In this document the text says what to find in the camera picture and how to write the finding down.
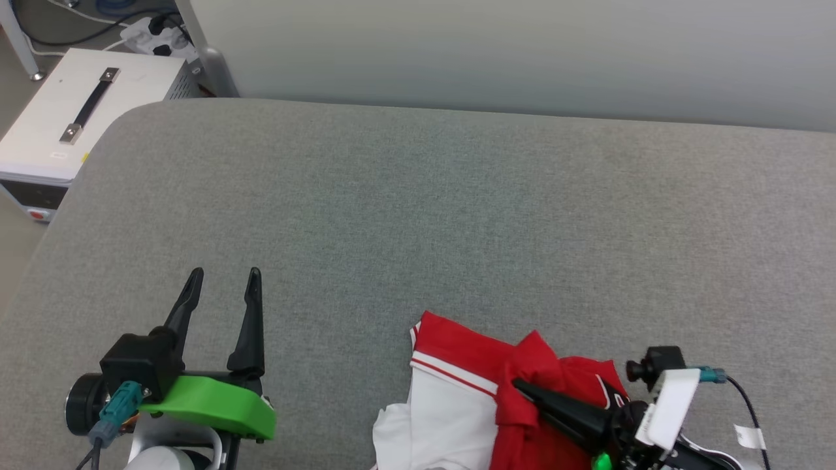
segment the table leg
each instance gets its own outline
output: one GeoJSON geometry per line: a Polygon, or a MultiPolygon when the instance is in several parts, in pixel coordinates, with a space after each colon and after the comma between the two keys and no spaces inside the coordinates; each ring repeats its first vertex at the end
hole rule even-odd
{"type": "Polygon", "coordinates": [[[8,36],[9,42],[12,43],[12,48],[18,55],[18,59],[20,59],[23,68],[26,69],[26,73],[29,74],[29,78],[32,81],[43,79],[46,74],[35,63],[35,57],[29,50],[28,44],[26,44],[26,38],[23,36],[23,31],[20,29],[18,20],[14,17],[12,5],[9,4],[8,0],[0,0],[0,24],[2,24],[3,30],[6,31],[6,36],[8,36]]]}

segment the green 3d-printed part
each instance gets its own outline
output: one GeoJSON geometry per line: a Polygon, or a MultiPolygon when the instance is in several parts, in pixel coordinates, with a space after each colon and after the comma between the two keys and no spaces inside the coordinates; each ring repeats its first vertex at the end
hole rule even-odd
{"type": "Polygon", "coordinates": [[[276,431],[276,412],[255,392],[196,375],[178,377],[162,403],[144,403],[140,411],[165,413],[247,439],[273,439],[276,431]]]}
{"type": "Polygon", "coordinates": [[[613,463],[609,460],[609,455],[602,453],[592,459],[592,470],[613,470],[613,463]]]}

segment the gray fabric surface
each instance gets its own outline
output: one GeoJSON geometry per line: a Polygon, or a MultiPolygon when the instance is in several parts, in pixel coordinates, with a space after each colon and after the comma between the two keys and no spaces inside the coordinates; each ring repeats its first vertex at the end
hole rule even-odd
{"type": "MultiPolygon", "coordinates": [[[[239,468],[366,470],[424,309],[559,355],[682,346],[726,367],[775,468],[836,464],[836,135],[529,115],[191,100],[114,123],[0,323],[1,468],[72,468],[67,390],[206,270],[186,364],[222,369],[263,273],[274,442],[239,468]]],[[[634,398],[642,388],[629,385],[634,398]]],[[[706,446],[748,425],[700,388],[706,446]]],[[[104,453],[121,468],[128,442],[104,453]]]]}

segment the cloth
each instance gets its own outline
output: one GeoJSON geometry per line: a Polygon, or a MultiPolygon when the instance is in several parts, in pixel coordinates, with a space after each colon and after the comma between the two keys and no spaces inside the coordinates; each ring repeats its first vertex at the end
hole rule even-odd
{"type": "Polygon", "coordinates": [[[559,360],[536,331],[515,347],[425,312],[410,336],[410,394],[381,411],[372,430],[379,470],[588,467],[589,456],[539,426],[537,408],[511,381],[601,407],[627,397],[612,361],[559,360]]]}
{"type": "Polygon", "coordinates": [[[505,361],[497,390],[499,432],[490,470],[589,470],[590,455],[539,418],[512,384],[517,378],[609,409],[628,400],[613,361],[558,359],[534,331],[505,361]]]}
{"type": "Polygon", "coordinates": [[[430,312],[410,335],[410,394],[381,411],[372,430],[378,468],[487,470],[494,396],[513,346],[430,312]]]}

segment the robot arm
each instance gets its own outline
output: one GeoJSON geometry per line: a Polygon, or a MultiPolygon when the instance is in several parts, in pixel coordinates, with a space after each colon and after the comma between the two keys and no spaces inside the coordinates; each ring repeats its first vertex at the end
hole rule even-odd
{"type": "Polygon", "coordinates": [[[202,283],[203,269],[196,268],[162,326],[148,335],[122,335],[99,363],[101,373],[82,375],[67,396],[67,428],[94,444],[85,458],[93,461],[94,470],[100,449],[126,433],[133,434],[130,470],[150,465],[165,470],[234,470],[242,439],[261,443],[273,438],[276,412],[263,396],[261,383],[261,272],[250,271],[244,294],[247,311],[226,371],[189,371],[183,363],[202,283]],[[193,448],[211,449],[212,458],[193,448]]]}

